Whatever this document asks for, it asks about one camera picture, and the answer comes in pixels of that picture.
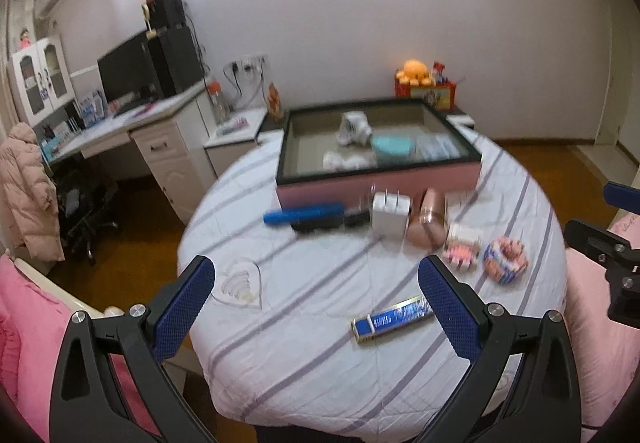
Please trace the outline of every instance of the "power cord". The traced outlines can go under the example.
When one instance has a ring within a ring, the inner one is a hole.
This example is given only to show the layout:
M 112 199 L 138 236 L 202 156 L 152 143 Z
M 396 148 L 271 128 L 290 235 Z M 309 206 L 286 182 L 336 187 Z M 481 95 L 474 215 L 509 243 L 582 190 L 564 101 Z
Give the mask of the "power cord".
M 238 106 L 237 110 L 247 109 L 249 105 L 254 103 L 255 99 L 258 97 L 258 95 L 260 95 L 260 92 L 262 92 L 262 99 L 265 103 L 267 103 L 267 99 L 264 95 L 264 58 L 260 59 L 260 82 L 258 82 L 258 85 L 255 87 L 254 95 L 242 107 Z
M 233 102 L 230 102 L 231 105 L 236 105 L 236 103 L 238 103 L 240 100 L 242 100 L 242 89 L 240 87 L 240 84 L 238 84 L 238 63 L 237 62 L 232 62 L 231 64 L 231 70 L 233 71 L 234 74 L 234 79 L 232 80 L 231 77 L 228 75 L 228 73 L 226 72 L 226 68 L 228 68 L 228 66 L 225 66 L 222 68 L 222 74 L 225 75 L 225 78 L 229 81 L 229 83 L 234 86 L 234 89 L 236 90 L 236 92 L 238 93 L 237 96 L 235 97 Z
M 202 81 L 204 82 L 204 88 L 207 91 L 207 94 L 209 94 L 209 89 L 207 88 L 207 75 L 211 72 L 211 68 L 207 66 L 204 63 L 204 60 L 202 59 L 202 48 L 200 47 L 200 41 L 198 40 L 198 34 L 196 33 L 196 26 L 193 23 L 193 20 L 191 19 L 191 17 L 186 12 L 185 12 L 185 16 L 187 17 L 187 19 L 189 19 L 189 22 L 191 23 L 191 27 L 189 28 L 187 26 L 187 28 L 193 35 L 193 39 L 196 42 L 196 47 L 198 49 L 198 61 L 200 62 L 200 71 L 202 72 Z

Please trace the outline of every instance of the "stuffed toy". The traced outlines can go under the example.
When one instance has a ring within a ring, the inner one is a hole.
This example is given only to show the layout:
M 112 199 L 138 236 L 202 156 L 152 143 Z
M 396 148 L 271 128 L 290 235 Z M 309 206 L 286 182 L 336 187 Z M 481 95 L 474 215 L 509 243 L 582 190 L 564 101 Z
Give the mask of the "stuffed toy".
M 396 73 L 398 82 L 402 85 L 433 86 L 431 72 L 420 60 L 407 60 L 402 69 Z

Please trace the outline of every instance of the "white power adapter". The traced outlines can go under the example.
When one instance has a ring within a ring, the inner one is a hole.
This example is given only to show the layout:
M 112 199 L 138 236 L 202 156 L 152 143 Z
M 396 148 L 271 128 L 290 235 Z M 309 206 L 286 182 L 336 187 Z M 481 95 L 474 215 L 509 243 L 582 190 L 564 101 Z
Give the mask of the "white power adapter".
M 411 210 L 409 196 L 376 192 L 371 207 L 371 230 L 392 239 L 403 239 Z

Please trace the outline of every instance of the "pink blanket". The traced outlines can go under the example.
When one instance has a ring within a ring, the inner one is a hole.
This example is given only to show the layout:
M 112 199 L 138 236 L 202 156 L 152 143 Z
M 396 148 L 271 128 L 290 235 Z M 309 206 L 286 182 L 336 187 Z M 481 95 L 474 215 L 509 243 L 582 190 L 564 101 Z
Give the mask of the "pink blanket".
M 634 214 L 616 222 L 611 232 L 640 248 L 640 220 Z M 599 427 L 625 394 L 640 359 L 640 330 L 609 320 L 609 283 L 602 266 L 573 249 L 566 250 L 565 318 L 580 379 L 582 423 Z M 593 432 L 583 431 L 583 441 Z
M 11 325 L 15 325 L 15 330 L 19 333 L 16 406 L 31 428 L 45 442 L 49 442 L 49 403 L 53 375 L 72 311 L 18 272 L 6 255 L 0 257 L 0 306 L 3 306 L 0 307 L 0 331 L 3 326 L 9 325 L 3 322 L 9 318 Z M 15 344 L 9 347 L 15 356 Z M 142 428 L 159 434 L 129 375 L 124 359 L 114 356 L 112 360 L 136 422 Z M 5 384 L 4 380 L 14 376 L 12 373 L 0 373 L 0 380 L 10 396 L 13 382 Z

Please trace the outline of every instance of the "blue gripper pad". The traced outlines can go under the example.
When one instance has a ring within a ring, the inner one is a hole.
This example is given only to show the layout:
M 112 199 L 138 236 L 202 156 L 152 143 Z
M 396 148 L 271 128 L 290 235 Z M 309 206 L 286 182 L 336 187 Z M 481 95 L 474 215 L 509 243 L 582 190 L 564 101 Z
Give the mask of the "blue gripper pad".
M 640 214 L 640 190 L 610 181 L 604 185 L 602 195 L 607 204 Z
M 152 349 L 158 363 L 176 355 L 211 293 L 215 279 L 213 263 L 199 255 L 176 282 L 162 289 L 151 302 L 151 311 L 159 312 L 157 319 L 151 315 L 149 318 L 154 333 Z
M 448 277 L 456 283 L 458 280 L 441 261 L 434 262 L 432 257 L 435 256 L 432 255 L 420 261 L 418 285 L 433 308 L 456 354 L 473 363 L 482 350 L 478 322 L 453 290 L 452 283 L 447 282 L 443 270 L 448 272 Z M 438 269 L 436 264 L 440 264 L 441 268 Z

